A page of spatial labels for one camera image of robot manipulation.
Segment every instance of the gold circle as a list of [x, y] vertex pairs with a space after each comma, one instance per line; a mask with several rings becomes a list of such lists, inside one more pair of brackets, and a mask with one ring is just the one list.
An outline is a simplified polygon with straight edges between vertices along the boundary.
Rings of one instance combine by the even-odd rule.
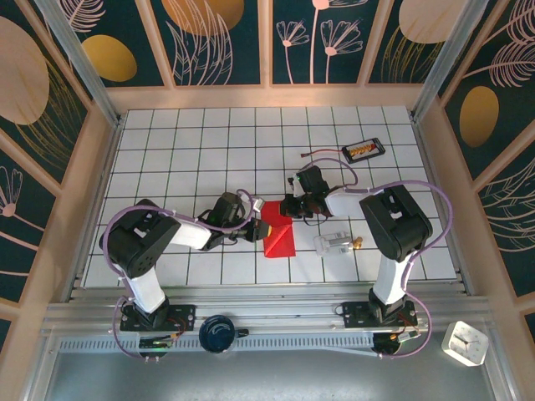
[[32, 37], [0, 17], [0, 115], [14, 124], [32, 124], [47, 107], [47, 60]]
[[403, 0], [400, 30], [411, 42], [444, 42], [450, 37], [465, 3], [466, 0]]
[[119, 40], [108, 35], [94, 35], [82, 42], [94, 69], [104, 79], [124, 82], [134, 78], [137, 63], [134, 54]]
[[461, 106], [459, 125], [462, 140], [472, 148], [487, 142], [496, 126], [499, 112], [498, 97], [492, 89], [486, 86], [472, 89]]
[[[161, 0], [161, 3], [169, 17], [182, 30], [194, 35], [207, 36], [209, 19], [205, 0]], [[217, 14], [221, 15], [229, 31], [242, 19], [245, 7], [243, 0], [206, 0], [206, 3], [214, 17], [217, 17]], [[217, 33], [217, 28], [212, 27], [211, 33]]]

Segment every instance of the wire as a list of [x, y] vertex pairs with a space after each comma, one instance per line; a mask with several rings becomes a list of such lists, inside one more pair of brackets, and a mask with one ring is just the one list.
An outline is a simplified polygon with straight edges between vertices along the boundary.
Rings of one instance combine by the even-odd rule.
[[338, 163], [339, 165], [342, 165], [343, 167], [345, 167], [346, 169], [348, 169], [351, 174], [353, 175], [354, 177], [354, 183], [353, 184], [346, 184], [344, 186], [347, 186], [347, 185], [357, 185], [359, 183], [359, 177], [357, 176], [357, 173], [353, 170], [353, 168], [348, 165], [345, 161], [342, 161], [342, 160], [338, 160], [338, 159], [335, 159], [334, 157], [322, 157], [320, 159], [316, 159], [316, 160], [312, 160], [310, 163], [307, 163], [301, 170], [299, 170], [298, 172], [301, 172], [303, 170], [306, 170], [308, 167], [312, 166], [312, 165], [316, 165], [317, 163], [319, 163], [320, 161], [335, 161], [336, 163]]
[[316, 227], [316, 226], [321, 226], [325, 221], [327, 221], [329, 218], [328, 217], [325, 217], [324, 220], [321, 220], [321, 221], [318, 221], [318, 224], [310, 224], [307, 220], [307, 218], [305, 216], [303, 216], [303, 221], [304, 221], [304, 224], [306, 224], [307, 226], [310, 226], [310, 227]]
[[115, 340], [115, 343], [117, 344], [117, 347], [119, 348], [119, 350], [124, 354], [126, 355], [127, 357], [131, 357], [131, 358], [135, 358], [135, 359], [145, 359], [145, 360], [148, 360], [147, 358], [143, 358], [141, 355], [139, 355], [138, 353], [131, 353], [130, 351], [128, 351], [126, 348], [124, 348], [120, 341], [119, 341], [119, 336], [117, 335], [117, 322], [116, 322], [116, 319], [117, 319], [117, 311], [119, 310], [119, 305], [122, 303], [121, 305], [121, 308], [127, 303], [129, 302], [128, 301], [128, 298], [126, 298], [124, 295], [120, 296], [119, 299], [117, 300], [117, 303], [115, 304], [115, 308], [114, 308], [114, 316], [113, 316], [113, 319], [111, 321], [111, 332], [113, 333], [114, 335], [114, 340]]
[[392, 186], [397, 186], [397, 185], [423, 185], [423, 186], [426, 186], [427, 188], [430, 188], [431, 190], [436, 192], [438, 195], [440, 195], [441, 198], [446, 203], [446, 207], [448, 209], [448, 222], [446, 224], [446, 228], [442, 231], [442, 233], [437, 238], [435, 238], [434, 241], [431, 241], [429, 244], [424, 246], [422, 249], [420, 249], [419, 251], [414, 252], [412, 254], [412, 256], [407, 261], [407, 266], [405, 267], [405, 269], [403, 271], [403, 274], [401, 276], [401, 288], [403, 289], [403, 291], [405, 292], [407, 297], [410, 297], [414, 301], [416, 301], [416, 303], [418, 305], [420, 305], [421, 308], [424, 310], [425, 315], [427, 316], [428, 328], [427, 328], [427, 334], [425, 335], [424, 342], [417, 349], [415, 349], [414, 351], [411, 351], [409, 353], [404, 353], [404, 354], [401, 354], [401, 355], [391, 355], [390, 358], [398, 359], [398, 358], [406, 358], [406, 357], [409, 357], [411, 355], [415, 355], [416, 353], [421, 351], [427, 345], [429, 340], [431, 339], [431, 334], [432, 334], [432, 331], [433, 331], [433, 322], [431, 321], [431, 313], [429, 312], [429, 309], [425, 306], [425, 304], [420, 299], [418, 299], [418, 297], [416, 297], [415, 295], [413, 295], [413, 294], [411, 294], [410, 292], [407, 291], [407, 282], [409, 281], [410, 271], [412, 270], [412, 267], [414, 266], [414, 260], [418, 256], [420, 256], [423, 252], [425, 252], [428, 249], [430, 249], [433, 246], [435, 246], [436, 243], [438, 243], [438, 241], [442, 240], [442, 238], [444, 238], [447, 235], [447, 233], [450, 232], [451, 226], [453, 224], [453, 206], [451, 205], [450, 199], [448, 198], [446, 193], [441, 188], [437, 187], [436, 185], [430, 184], [429, 182], [420, 181], [420, 180], [401, 180], [401, 181], [396, 181], [396, 182], [390, 182], [389, 184], [381, 185], [381, 186], [378, 186], [376, 188], [368, 188], [368, 189], [362, 189], [362, 190], [361, 189], [348, 188], [349, 185], [351, 185], [351, 186], [357, 185], [357, 183], [359, 182], [359, 177], [357, 176], [357, 174], [355, 173], [353, 168], [351, 168], [350, 165], [348, 165], [347, 163], [344, 163], [341, 160], [336, 160], [336, 159], [330, 158], [330, 157], [325, 157], [325, 158], [313, 160], [312, 162], [306, 164], [300, 171], [306, 170], [308, 167], [310, 167], [311, 165], [317, 164], [319, 161], [335, 161], [335, 162], [341, 164], [342, 166], [346, 167], [347, 169], [349, 169], [351, 171], [351, 173], [353, 174], [353, 176], [355, 178], [355, 183], [354, 184], [346, 184], [346, 185], [343, 186], [344, 191], [347, 192], [347, 193], [350, 193], [350, 194], [361, 194], [361, 195], [371, 194], [371, 195], [373, 195], [373, 194], [381, 192], [382, 190], [390, 188]]
[[316, 153], [319, 153], [319, 152], [338, 152], [338, 153], [342, 153], [342, 150], [338, 150], [338, 149], [318, 149], [318, 150], [315, 150], [314, 152], [302, 153], [301, 157], [312, 156], [312, 155], [315, 155]]
[[220, 231], [220, 232], [223, 232], [225, 234], [229, 234], [229, 233], [231, 233], [231, 232], [233, 232], [235, 230], [239, 230], [240, 228], [244, 227], [252, 219], [252, 214], [254, 212], [254, 209], [253, 209], [254, 202], [252, 200], [251, 194], [249, 194], [249, 192], [247, 192], [246, 190], [243, 190], [243, 189], [237, 190], [236, 193], [237, 194], [242, 193], [242, 194], [246, 195], [247, 198], [249, 199], [249, 205], [251, 207], [250, 207], [249, 213], [247, 214], [247, 217], [240, 224], [238, 224], [237, 226], [234, 226], [234, 227], [221, 228], [221, 227], [211, 226], [211, 225], [209, 225], [209, 224], [207, 224], [207, 223], [205, 223], [203, 221], [198, 221], [197, 219], [195, 219], [193, 217], [184, 216], [184, 215], [181, 215], [179, 213], [176, 213], [175, 211], [169, 211], [167, 209], [163, 209], [163, 208], [158, 207], [158, 206], [137, 205], [137, 206], [127, 207], [127, 208], [123, 209], [122, 211], [118, 211], [111, 218], [111, 220], [108, 222], [108, 225], [106, 226], [106, 229], [104, 230], [103, 239], [102, 239], [102, 252], [104, 254], [104, 259], [106, 260], [106, 263], [108, 264], [108, 267], [111, 269], [112, 272], [114, 272], [117, 276], [119, 276], [119, 279], [125, 284], [126, 290], [129, 292], [129, 294], [132, 297], [135, 297], [135, 294], [134, 294], [134, 291], [132, 290], [132, 287], [128, 283], [128, 280], [126, 280], [126, 278], [127, 278], [126, 277], [126, 273], [122, 269], [118, 269], [117, 267], [115, 267], [114, 263], [112, 262], [111, 257], [110, 257], [110, 249], [108, 248], [108, 242], [110, 240], [110, 233], [111, 233], [111, 229], [113, 228], [114, 224], [117, 221], [119, 221], [119, 219], [121, 217], [123, 217], [124, 215], [126, 215], [127, 213], [129, 213], [131, 211], [155, 211], [155, 212], [158, 212], [158, 213], [162, 213], [162, 214], [164, 214], [166, 216], [173, 216], [177, 220], [183, 220], [183, 221], [188, 221], [190, 223], [197, 224], [199, 226], [207, 228], [208, 230]]

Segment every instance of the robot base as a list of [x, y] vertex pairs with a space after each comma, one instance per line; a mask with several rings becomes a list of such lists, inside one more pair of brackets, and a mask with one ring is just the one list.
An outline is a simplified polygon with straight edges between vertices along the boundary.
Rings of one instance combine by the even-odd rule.
[[[370, 308], [369, 302], [344, 302], [341, 305], [341, 316], [344, 318], [345, 328], [375, 328], [375, 327], [403, 327], [405, 323], [402, 319], [396, 317], [386, 322], [379, 322], [374, 312]], [[418, 326], [418, 319], [415, 312], [415, 304], [412, 301], [406, 301], [403, 309], [398, 311], [410, 325]]]
[[121, 332], [185, 332], [193, 331], [195, 325], [195, 305], [170, 305], [166, 320], [158, 328], [148, 328], [137, 318], [134, 307], [128, 305], [123, 308], [123, 317], [120, 321]]

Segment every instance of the clock face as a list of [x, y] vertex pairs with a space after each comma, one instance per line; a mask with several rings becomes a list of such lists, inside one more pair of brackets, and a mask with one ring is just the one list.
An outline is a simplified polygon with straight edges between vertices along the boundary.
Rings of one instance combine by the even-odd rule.
[[447, 347], [464, 364], [481, 365], [487, 353], [488, 337], [464, 322], [454, 324]]

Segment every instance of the battery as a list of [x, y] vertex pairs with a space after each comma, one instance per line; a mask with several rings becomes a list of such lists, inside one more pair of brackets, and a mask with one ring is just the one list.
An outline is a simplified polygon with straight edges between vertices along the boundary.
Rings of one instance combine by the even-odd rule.
[[371, 159], [372, 157], [385, 154], [385, 147], [379, 139], [363, 140], [356, 144], [347, 145], [342, 148], [345, 159], [351, 165], [361, 160]]

